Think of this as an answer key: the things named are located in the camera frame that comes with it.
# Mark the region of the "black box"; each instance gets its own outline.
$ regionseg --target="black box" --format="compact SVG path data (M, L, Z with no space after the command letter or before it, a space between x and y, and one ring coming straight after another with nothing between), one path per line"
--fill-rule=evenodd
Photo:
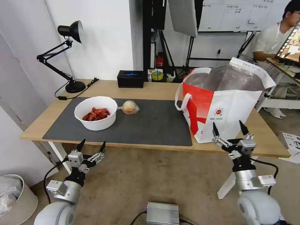
M120 70L117 80L120 88L143 88L144 71Z

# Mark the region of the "shopping bag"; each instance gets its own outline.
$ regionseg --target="shopping bag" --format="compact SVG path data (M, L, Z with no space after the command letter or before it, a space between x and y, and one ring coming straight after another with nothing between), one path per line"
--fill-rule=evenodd
M265 70L232 58L229 65L196 68L187 75L175 94L175 107L183 112L198 143L212 142L213 122L222 138L233 139L240 132L239 120L245 123L262 91L273 86Z

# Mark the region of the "red food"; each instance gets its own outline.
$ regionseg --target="red food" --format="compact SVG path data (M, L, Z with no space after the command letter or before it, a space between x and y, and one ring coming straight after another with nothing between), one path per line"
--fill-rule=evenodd
M90 111L88 114L86 114L82 120L85 121L97 121L102 120L110 115L110 112L107 110L107 108L103 109L96 109L95 107L92 108L92 111Z

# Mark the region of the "floor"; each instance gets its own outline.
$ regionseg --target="floor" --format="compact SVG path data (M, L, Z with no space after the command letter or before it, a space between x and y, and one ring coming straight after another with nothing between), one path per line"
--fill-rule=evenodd
M299 110L283 110L287 117L276 119L261 110L261 116L277 134L278 130L300 135ZM65 145L70 150L73 145ZM93 154L98 147L85 146ZM271 195L279 202L285 219L300 224L300 165L274 158L260 160L280 168L277 185ZM76 208L76 225L126 225L146 210L148 201L179 205L182 217L195 225L245 224L237 208L238 192L234 188L219 200L217 191L231 173L232 162L226 154L107 147L105 159L86 176ZM273 174L274 169L257 165L258 175ZM64 169L48 179L63 180ZM42 183L32 187L39 198L33 216L24 224L33 224L47 199ZM145 215L134 223L145 225Z

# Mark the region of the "lamp arm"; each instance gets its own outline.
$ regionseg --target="lamp arm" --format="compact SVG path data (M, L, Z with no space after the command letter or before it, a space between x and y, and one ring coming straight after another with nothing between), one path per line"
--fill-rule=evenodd
M51 53L53 50L63 46L64 44L67 45L66 48L60 50L59 52L55 52L55 53ZM51 65L50 63L47 62L48 59L51 59L52 57L64 52L65 50L69 49L72 47L72 41L71 40L66 40L64 41L63 43L61 43L60 45L50 49L49 51L41 54L41 55L38 55L37 56L37 60L40 62L40 63L43 63L45 66L49 67L50 69L52 69L53 71L55 71L56 73L58 73L59 75L61 75L63 78L65 78L66 80L68 80L69 82L74 82L73 80L73 77L72 76L69 76L67 74L65 74L63 71L60 71L59 69L57 69L56 67L54 67L53 65Z

